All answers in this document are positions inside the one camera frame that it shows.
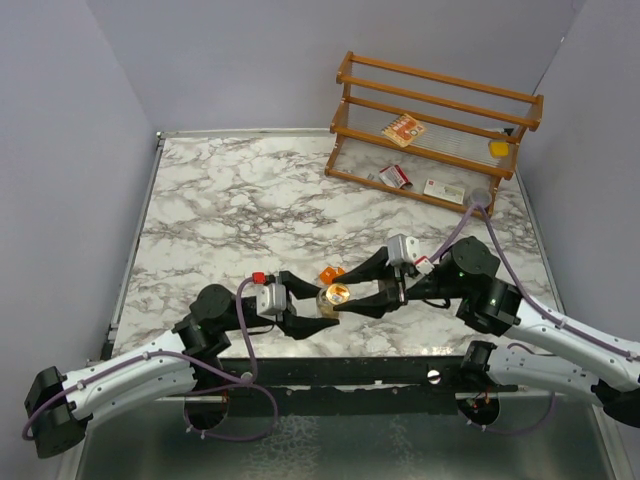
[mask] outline red and white box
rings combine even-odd
[[[385,185],[395,188],[411,187],[413,184],[409,181],[407,174],[402,171],[400,165],[391,165],[380,170],[378,174],[380,180]]]

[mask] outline gold object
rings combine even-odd
[[[322,317],[340,318],[340,312],[334,311],[333,306],[347,302],[350,296],[351,292],[346,285],[342,283],[329,285],[318,293],[318,297],[316,298],[318,312]]]

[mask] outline wooden rack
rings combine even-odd
[[[468,90],[474,90],[476,92],[482,92],[489,95],[503,97],[509,100],[523,102],[529,104],[528,113],[524,116],[516,116],[508,113],[502,113],[488,108],[478,107],[475,105],[450,100],[447,98],[441,98],[438,96],[429,95],[426,93],[420,93],[406,88],[396,87],[385,83],[380,83],[373,80],[367,80],[352,75],[353,65],[361,64],[376,69],[382,69],[386,71],[396,72],[402,75],[408,75],[411,77],[418,77],[433,82],[439,82],[442,84],[452,85],[455,87],[461,87]],[[405,197],[410,197],[415,200],[438,205],[449,208],[458,212],[464,212],[466,207],[453,202],[442,200],[440,198],[431,197],[421,193],[412,192],[409,190],[403,190],[399,188],[393,188],[387,186],[381,182],[376,182],[366,178],[361,178],[356,175],[336,170],[334,165],[340,154],[340,149],[345,141],[345,138],[352,138],[355,140],[368,142],[370,144],[379,145],[382,147],[391,148],[401,152],[417,155],[420,157],[436,160],[438,162],[453,165],[455,167],[477,172],[479,174],[488,175],[490,177],[489,191],[493,198],[490,207],[488,208],[489,214],[493,213],[496,194],[500,181],[504,179],[511,179],[516,169],[516,159],[518,156],[518,149],[520,142],[527,130],[535,131],[540,125],[542,118],[542,106],[543,96],[527,95],[512,90],[506,90],[504,88],[494,87],[491,85],[484,85],[481,83],[471,82],[460,78],[454,78],[439,73],[428,72],[426,70],[420,70],[417,68],[406,67],[402,65],[396,65],[394,63],[384,62],[373,58],[361,57],[354,55],[353,52],[348,52],[344,57],[342,64],[338,70],[336,77],[338,84],[344,85],[342,99],[340,105],[331,122],[330,130],[337,135],[336,144],[329,157],[329,161],[325,167],[325,174],[334,177],[342,178],[345,180],[351,180],[359,182],[363,185],[367,185],[379,190],[383,190]],[[500,133],[498,131],[485,130],[477,126],[461,123],[459,121],[452,121],[440,116],[427,115],[420,111],[407,110],[399,106],[393,106],[378,101],[372,101],[365,98],[360,98],[352,95],[352,87],[361,87],[367,91],[372,90],[375,92],[381,92],[386,94],[386,97],[396,98],[404,97],[406,99],[412,99],[418,101],[419,105],[424,103],[437,105],[439,107],[445,107],[446,111],[461,111],[469,114],[485,117],[498,121],[501,124],[507,124],[513,126],[512,134]],[[368,109],[368,112],[361,112],[365,117],[375,118],[367,122],[366,126],[362,126],[361,123],[356,121],[350,121],[350,110]],[[396,145],[387,137],[385,137],[381,130],[398,115],[409,114],[416,120],[426,124],[427,132],[431,131],[431,134],[426,134],[414,141],[407,147],[401,147]],[[462,157],[456,152],[447,151],[446,145],[442,146],[442,141],[439,141],[437,136],[455,136],[456,142],[471,142],[473,145],[480,145],[476,151],[482,151],[481,154],[474,154],[468,157]],[[490,140],[503,141],[508,144],[509,154],[501,159],[494,159],[489,154],[488,142]]]

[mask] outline red cap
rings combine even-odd
[[[263,272],[253,272],[251,278],[253,279],[253,283],[258,285],[264,285],[267,283],[267,276]]]

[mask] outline wire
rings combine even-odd
[[[223,385],[221,387],[209,388],[206,390],[199,390],[196,392],[190,392],[189,396],[205,395],[208,393],[215,393],[215,392],[230,390],[233,388],[250,388],[250,389],[255,389],[255,390],[258,390],[259,392],[264,393],[264,395],[271,402],[271,406],[273,407],[273,416],[271,419],[271,423],[267,428],[265,428],[260,433],[256,433],[254,435],[247,435],[244,437],[234,437],[231,435],[222,435],[220,433],[212,433],[210,430],[199,430],[195,428],[193,425],[191,425],[191,422],[189,421],[189,417],[187,415],[187,410],[185,408],[183,411],[183,417],[184,417],[185,423],[187,424],[187,432],[193,431],[195,433],[199,433],[203,437],[215,438],[217,440],[224,440],[226,442],[252,442],[255,440],[260,440],[261,438],[264,438],[270,435],[278,423],[278,403],[276,402],[276,399],[273,397],[271,392],[260,385],[256,385],[256,384],[241,385],[238,383],[233,385]]]
[[[69,388],[66,388],[58,393],[56,393],[53,397],[51,397],[49,400],[47,400],[46,402],[44,402],[42,405],[40,405],[40,407],[38,407],[33,414],[28,418],[27,422],[25,423],[24,427],[22,428],[22,438],[26,441],[33,441],[34,437],[33,435],[29,434],[29,430],[31,429],[31,427],[33,426],[34,422],[40,417],[40,415],[42,415],[42,413],[44,411],[46,411],[49,407],[51,407],[52,405],[56,404],[61,398],[69,395],[70,393],[73,393],[77,390],[80,390],[81,388],[85,388],[87,385],[90,385],[92,383],[97,382],[98,380],[101,380],[104,377],[107,377],[109,375],[111,375],[112,373],[115,373],[123,368],[126,368],[130,365],[133,365],[135,363],[138,363],[140,361],[147,361],[150,358],[154,358],[154,357],[173,357],[173,358],[177,358],[179,360],[184,360],[186,362],[189,362],[190,364],[196,365],[197,367],[200,367],[204,370],[207,370],[211,373],[213,373],[214,375],[217,375],[229,382],[232,382],[230,385],[224,385],[221,387],[216,387],[213,389],[208,389],[208,390],[201,390],[201,391],[196,391],[196,392],[190,392],[192,395],[203,395],[205,393],[213,393],[213,392],[217,392],[217,391],[223,391],[223,390],[229,390],[229,389],[233,389],[233,388],[252,388],[255,390],[258,390],[262,393],[264,393],[267,398],[269,399],[269,401],[271,402],[271,405],[273,406],[273,421],[271,423],[271,425],[269,426],[268,429],[266,429],[265,431],[257,434],[257,435],[251,435],[249,437],[228,437],[226,435],[219,435],[219,434],[215,434],[215,433],[210,433],[208,431],[202,431],[202,430],[197,430],[198,433],[200,434],[204,434],[207,437],[211,437],[211,438],[218,438],[221,440],[228,440],[228,441],[250,441],[250,440],[256,440],[259,438],[263,438],[266,435],[269,435],[269,433],[271,433],[271,431],[273,431],[273,428],[275,427],[277,421],[278,421],[278,405],[276,403],[275,398],[273,397],[273,395],[264,387],[261,387],[260,385],[255,385],[253,382],[255,382],[256,378],[258,377],[258,362],[255,356],[255,352],[253,351],[253,346],[251,345],[251,339],[249,337],[249,332],[247,330],[247,324],[245,322],[245,318],[244,318],[244,313],[242,311],[242,291],[244,290],[244,288],[251,283],[253,280],[252,278],[246,278],[244,279],[240,285],[238,286],[238,291],[236,294],[236,313],[238,315],[238,323],[240,324],[240,330],[242,331],[242,336],[244,338],[245,344],[247,345],[247,350],[249,352],[249,359],[250,359],[250,363],[251,363],[251,378],[249,380],[245,380],[243,378],[240,377],[236,377],[234,375],[231,375],[227,372],[225,372],[224,370],[220,370],[216,367],[213,367],[201,360],[198,360],[197,358],[193,358],[190,357],[188,355],[185,355],[183,353],[178,353],[178,352],[168,352],[168,351],[164,351],[164,350],[158,350],[156,352],[145,352],[146,354],[142,354],[142,355],[138,355],[136,357],[132,357],[129,358],[127,360],[124,360],[121,363],[118,363],[117,365],[113,365],[105,370],[103,370],[102,372],[96,373],[95,375],[92,375],[90,377],[87,377],[83,380],[80,380],[79,382],[77,382],[75,385],[70,386]]]
[[[247,329],[247,322],[244,319],[244,312],[242,311],[242,291],[250,283],[253,283],[253,278],[245,278],[242,282],[240,282],[240,285],[238,285],[238,291],[236,292],[236,315],[238,315],[238,323],[240,324],[240,330],[242,331],[242,338],[244,339],[244,344],[247,346],[247,352],[249,353],[249,363],[251,364],[251,378],[249,378],[248,380],[238,378],[237,380],[235,380],[235,383],[241,383],[244,385],[253,383],[258,379],[258,360],[256,359],[255,352],[253,351],[253,345],[251,345],[251,338],[249,335],[249,330]]]
[[[269,333],[274,328],[275,328],[275,324],[271,325],[267,330],[262,330],[260,332],[249,332],[249,336],[250,337],[255,337],[256,335],[264,335],[265,333]]]
[[[594,345],[597,345],[598,347],[604,348],[605,350],[608,350],[617,355],[621,355],[629,360],[636,360],[636,361],[638,360],[636,355],[631,353],[630,351],[624,350],[623,348],[616,347],[615,345],[611,345],[610,343],[605,342],[604,340],[600,340],[598,337],[595,337],[594,335],[591,335],[587,332],[580,330],[579,328],[574,327],[573,325],[567,323],[566,321],[563,321],[563,320],[560,320],[559,318],[554,317],[553,315],[551,315],[551,312],[542,308],[533,298],[531,298],[529,293],[525,290],[524,285],[522,285],[522,282],[516,275],[516,272],[513,271],[513,268],[511,267],[509,260],[507,260],[507,257],[504,254],[504,251],[502,250],[502,247],[500,247],[500,244],[498,243],[498,238],[496,237],[496,232],[494,231],[493,226],[491,225],[489,214],[484,209],[481,209],[481,211],[482,211],[482,215],[484,216],[484,222],[487,225],[487,230],[489,230],[489,236],[491,237],[491,241],[493,242],[493,245],[496,247],[496,251],[500,256],[502,263],[504,264],[505,268],[509,272],[509,275],[513,279],[513,282],[516,284],[516,287],[518,287],[518,290],[520,291],[520,295],[522,295],[522,297],[531,306],[531,308],[533,308],[543,318],[549,320],[554,325],[560,328],[564,328],[566,331],[573,333],[575,336],[580,337],[583,340],[586,340]]]
[[[477,203],[472,204],[467,209],[462,219],[460,220],[460,223],[458,223],[454,231],[451,233],[451,235],[449,235],[449,238],[447,238],[447,240],[442,244],[442,246],[431,257],[432,259],[439,258],[440,255],[442,255],[442,253],[447,248],[449,248],[451,243],[453,243],[455,238],[462,231],[462,228],[464,227],[464,225],[469,221],[469,218],[471,217],[471,214],[473,213],[473,211],[476,209],[480,210],[480,212],[482,213],[482,216],[484,217],[484,223],[487,226],[487,230],[489,231],[489,236],[491,237],[491,241],[493,242],[493,245],[496,248],[496,251],[498,252],[498,256],[500,257],[500,259],[502,260],[502,263],[507,269],[507,272],[509,272],[509,276],[512,278],[516,287],[520,291],[520,295],[522,295],[522,298],[524,298],[524,300],[531,306],[531,308],[533,308],[537,313],[539,313],[542,316],[542,318],[549,320],[551,323],[553,323],[557,327],[564,328],[566,331],[573,333],[575,336],[582,338],[583,340],[586,340],[589,343],[597,345],[598,347],[601,347],[611,353],[615,353],[616,355],[621,355],[628,360],[633,360],[633,361],[640,360],[640,357],[635,353],[629,350],[625,350],[623,348],[616,347],[615,345],[611,345],[610,343],[604,340],[600,340],[598,337],[591,335],[587,332],[584,332],[579,328],[574,327],[573,325],[569,324],[566,320],[560,320],[559,318],[554,317],[553,315],[551,315],[550,311],[547,311],[546,309],[542,308],[531,297],[531,295],[529,295],[529,293],[524,288],[524,285],[516,275],[516,272],[511,267],[511,264],[509,263],[509,260],[507,259],[507,256],[505,255],[504,250],[502,250],[502,247],[498,242],[498,237],[496,236],[496,232],[493,229],[493,225],[491,225],[491,219],[489,218],[489,214],[484,208],[482,208],[481,205]]]
[[[440,248],[436,250],[436,253],[434,253],[433,256],[431,257],[430,259],[432,260],[431,263],[433,263],[433,261],[435,261],[436,259],[440,258],[447,251],[447,249],[451,246],[451,244],[456,239],[456,237],[460,235],[460,232],[462,231],[464,226],[467,224],[467,222],[469,221],[469,218],[471,218],[471,215],[473,214],[473,211],[476,208],[482,209],[479,203],[474,203],[467,209],[466,212],[464,212],[464,215],[460,219],[460,222],[458,223],[456,228],[453,229],[453,232],[451,232],[451,235],[449,235],[449,237],[444,241],[444,243],[440,245]]]
[[[471,421],[460,410],[458,410],[458,414],[462,415],[464,418],[467,419],[468,425],[471,425],[472,427],[482,430],[483,432],[494,433],[496,435],[519,436],[519,435],[527,435],[535,430],[538,430],[539,428],[542,428],[547,423],[549,423],[549,420],[551,420],[551,418],[553,417],[553,414],[556,411],[557,403],[558,403],[558,398],[556,397],[556,394],[551,392],[551,402],[549,403],[549,408],[547,409],[547,412],[544,414],[544,416],[533,425],[529,427],[521,428],[518,430],[501,430],[499,428],[493,428],[487,425],[480,425],[478,423]]]
[[[509,345],[507,345],[507,349],[511,350],[513,347],[518,347],[523,349],[525,352],[529,352],[531,355],[537,355],[536,352],[534,352],[533,350],[531,350],[529,347],[527,347],[524,343],[519,343],[519,342],[513,342],[510,343]]]

